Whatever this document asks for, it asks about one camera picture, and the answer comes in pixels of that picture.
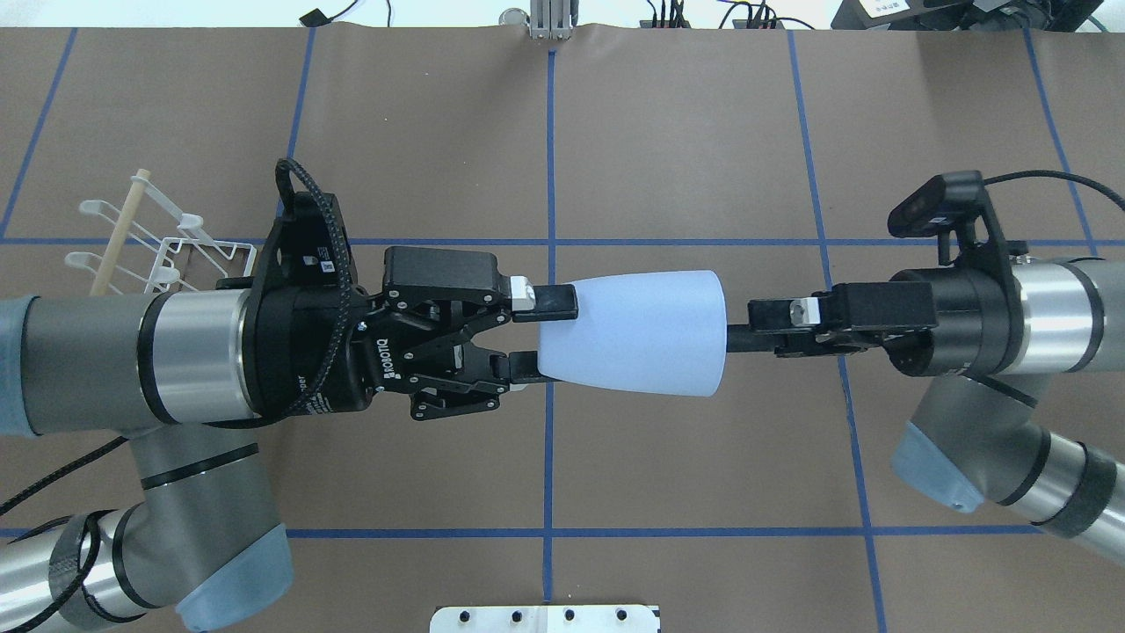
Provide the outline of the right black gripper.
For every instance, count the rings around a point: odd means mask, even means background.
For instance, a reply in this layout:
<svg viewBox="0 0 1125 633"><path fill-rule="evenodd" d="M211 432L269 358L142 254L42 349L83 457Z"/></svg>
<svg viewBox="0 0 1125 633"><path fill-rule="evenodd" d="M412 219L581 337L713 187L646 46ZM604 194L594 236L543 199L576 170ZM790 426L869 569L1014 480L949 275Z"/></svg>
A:
<svg viewBox="0 0 1125 633"><path fill-rule="evenodd" d="M747 302L728 325L727 353L824 355L818 333L864 335L904 376L988 376L1012 359L1020 315L1015 278L975 266L907 269L884 283L842 283L824 295Z"/></svg>

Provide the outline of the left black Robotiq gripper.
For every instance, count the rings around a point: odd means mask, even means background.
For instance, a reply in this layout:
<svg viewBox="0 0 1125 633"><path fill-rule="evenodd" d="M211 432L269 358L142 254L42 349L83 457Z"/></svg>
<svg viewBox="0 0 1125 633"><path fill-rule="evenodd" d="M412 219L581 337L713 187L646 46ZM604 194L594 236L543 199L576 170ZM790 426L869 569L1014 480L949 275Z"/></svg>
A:
<svg viewBox="0 0 1125 633"><path fill-rule="evenodd" d="M579 316L574 284L531 284L500 273L488 252L389 247L382 286L366 291L338 198L324 217L310 193L282 197L266 261L248 279L244 363L250 424L299 414L362 412L377 394L407 394L411 416L490 412L502 394L554 383L537 350L482 349L472 337L512 322Z"/></svg>

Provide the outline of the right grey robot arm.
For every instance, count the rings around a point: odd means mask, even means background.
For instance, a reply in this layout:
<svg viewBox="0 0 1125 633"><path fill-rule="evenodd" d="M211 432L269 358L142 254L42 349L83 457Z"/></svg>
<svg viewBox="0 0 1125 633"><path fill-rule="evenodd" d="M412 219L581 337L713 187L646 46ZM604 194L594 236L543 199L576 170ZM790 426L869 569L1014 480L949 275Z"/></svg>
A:
<svg viewBox="0 0 1125 633"><path fill-rule="evenodd" d="M752 300L726 331L731 353L844 356L883 349L932 383L891 465L944 507L992 501L1033 528L1122 562L1122 463L1034 421L1054 377L1122 370L1122 263L1032 260L996 270L904 269Z"/></svg>

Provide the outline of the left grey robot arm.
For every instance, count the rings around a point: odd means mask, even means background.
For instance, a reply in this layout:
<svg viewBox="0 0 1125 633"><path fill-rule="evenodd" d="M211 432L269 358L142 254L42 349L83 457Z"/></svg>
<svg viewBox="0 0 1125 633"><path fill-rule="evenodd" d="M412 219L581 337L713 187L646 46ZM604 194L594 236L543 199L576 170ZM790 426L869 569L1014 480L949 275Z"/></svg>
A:
<svg viewBox="0 0 1125 633"><path fill-rule="evenodd" d="M490 412L544 381L536 353L472 337L575 319L573 284L503 275L488 252L393 247L368 293L335 197L282 200L254 273L213 291L3 301L4 436L112 429L144 494L4 545L4 632L97 632L160 608L194 632L252 617L294 579L258 428L381 392L407 394L415 419Z"/></svg>

